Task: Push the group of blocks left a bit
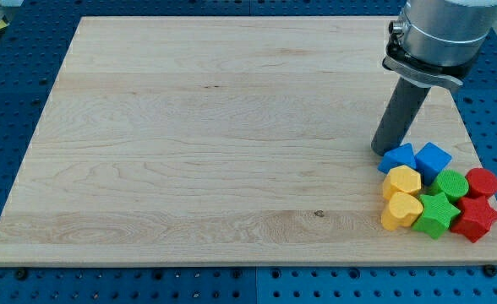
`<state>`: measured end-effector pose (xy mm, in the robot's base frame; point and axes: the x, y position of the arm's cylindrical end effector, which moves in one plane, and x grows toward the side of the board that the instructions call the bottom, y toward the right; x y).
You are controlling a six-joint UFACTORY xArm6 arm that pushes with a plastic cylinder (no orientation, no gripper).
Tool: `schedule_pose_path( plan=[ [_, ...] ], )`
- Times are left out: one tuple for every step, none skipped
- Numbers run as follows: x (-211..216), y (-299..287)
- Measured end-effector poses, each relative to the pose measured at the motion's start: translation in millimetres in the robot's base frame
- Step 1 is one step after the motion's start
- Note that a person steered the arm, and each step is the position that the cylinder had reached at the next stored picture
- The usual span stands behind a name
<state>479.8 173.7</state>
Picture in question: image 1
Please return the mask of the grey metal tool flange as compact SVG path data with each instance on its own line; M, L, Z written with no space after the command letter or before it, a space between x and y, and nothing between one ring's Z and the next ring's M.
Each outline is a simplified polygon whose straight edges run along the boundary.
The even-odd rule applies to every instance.
M421 88L441 87L452 94L463 86L463 79L471 70L473 59L458 66L444 67L412 57L400 45L396 36L390 36L386 46L383 68L398 73L408 82Z

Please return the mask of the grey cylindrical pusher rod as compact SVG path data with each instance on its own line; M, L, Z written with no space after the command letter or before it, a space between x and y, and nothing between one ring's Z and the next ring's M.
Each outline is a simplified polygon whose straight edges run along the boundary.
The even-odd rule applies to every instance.
M401 145L429 91L399 78L371 142L377 155Z

